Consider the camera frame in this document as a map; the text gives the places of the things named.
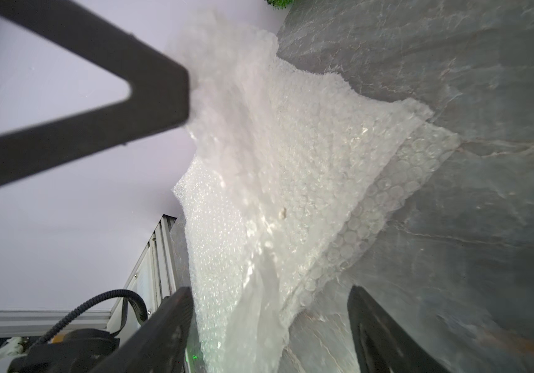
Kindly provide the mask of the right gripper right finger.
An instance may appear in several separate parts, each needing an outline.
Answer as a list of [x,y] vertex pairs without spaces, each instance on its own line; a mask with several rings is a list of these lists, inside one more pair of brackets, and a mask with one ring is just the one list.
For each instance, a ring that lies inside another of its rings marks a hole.
[[360,286],[352,286],[347,301],[352,340],[361,373],[446,372]]

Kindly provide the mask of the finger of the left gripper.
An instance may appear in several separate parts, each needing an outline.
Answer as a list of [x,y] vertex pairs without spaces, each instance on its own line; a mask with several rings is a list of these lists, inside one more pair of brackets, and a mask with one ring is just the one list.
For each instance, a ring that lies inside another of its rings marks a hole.
[[129,98],[0,136],[0,186],[180,127],[185,67],[72,1],[0,1],[0,17],[128,83]]

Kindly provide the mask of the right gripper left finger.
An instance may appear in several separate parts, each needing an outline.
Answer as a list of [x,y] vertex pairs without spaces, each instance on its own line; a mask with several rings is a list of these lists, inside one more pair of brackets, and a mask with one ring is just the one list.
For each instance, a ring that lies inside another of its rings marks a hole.
[[162,301],[132,337],[92,371],[183,372],[193,311],[192,289],[178,289]]

